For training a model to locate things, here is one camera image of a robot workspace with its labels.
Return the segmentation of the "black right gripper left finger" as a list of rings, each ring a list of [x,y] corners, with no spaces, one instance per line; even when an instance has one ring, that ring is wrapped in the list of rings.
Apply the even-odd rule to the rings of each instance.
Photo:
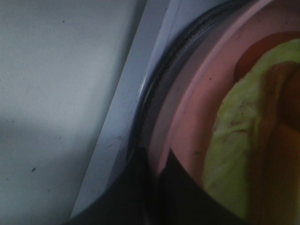
[[[159,225],[145,148],[136,148],[113,184],[67,225]]]

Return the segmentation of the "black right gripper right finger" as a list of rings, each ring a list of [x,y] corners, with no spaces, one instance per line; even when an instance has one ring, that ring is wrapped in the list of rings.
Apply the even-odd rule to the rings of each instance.
[[[161,177],[160,200],[164,225],[244,225],[203,191],[183,168],[173,151]]]

